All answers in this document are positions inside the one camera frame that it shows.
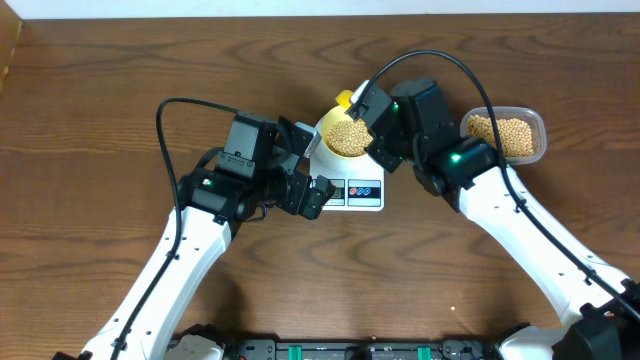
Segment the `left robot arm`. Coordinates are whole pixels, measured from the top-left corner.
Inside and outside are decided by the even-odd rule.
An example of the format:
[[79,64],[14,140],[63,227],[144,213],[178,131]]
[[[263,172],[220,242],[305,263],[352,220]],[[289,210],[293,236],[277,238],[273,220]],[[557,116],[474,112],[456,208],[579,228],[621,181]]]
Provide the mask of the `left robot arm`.
[[298,171],[321,141],[304,123],[236,113],[226,144],[180,180],[162,238],[82,359],[162,359],[196,289],[256,211],[278,207],[313,220],[334,194],[324,177]]

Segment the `yellow measuring scoop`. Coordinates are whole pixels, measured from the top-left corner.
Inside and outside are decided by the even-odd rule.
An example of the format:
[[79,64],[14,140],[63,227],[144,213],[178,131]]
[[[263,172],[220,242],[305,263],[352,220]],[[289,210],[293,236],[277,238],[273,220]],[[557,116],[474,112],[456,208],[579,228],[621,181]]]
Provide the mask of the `yellow measuring scoop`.
[[351,97],[353,92],[351,90],[342,90],[335,98],[337,104],[345,110],[348,110],[352,103]]

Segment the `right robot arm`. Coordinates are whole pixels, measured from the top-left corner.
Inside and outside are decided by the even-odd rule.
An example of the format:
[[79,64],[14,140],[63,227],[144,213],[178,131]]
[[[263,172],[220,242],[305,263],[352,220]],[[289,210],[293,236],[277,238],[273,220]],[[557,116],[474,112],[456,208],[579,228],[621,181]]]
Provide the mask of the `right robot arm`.
[[365,81],[336,101],[368,126],[377,164],[411,163],[425,190],[496,239],[551,303],[562,329],[521,327],[494,345],[497,357],[638,358],[638,283],[561,225],[486,140],[462,136],[434,80],[390,93]]

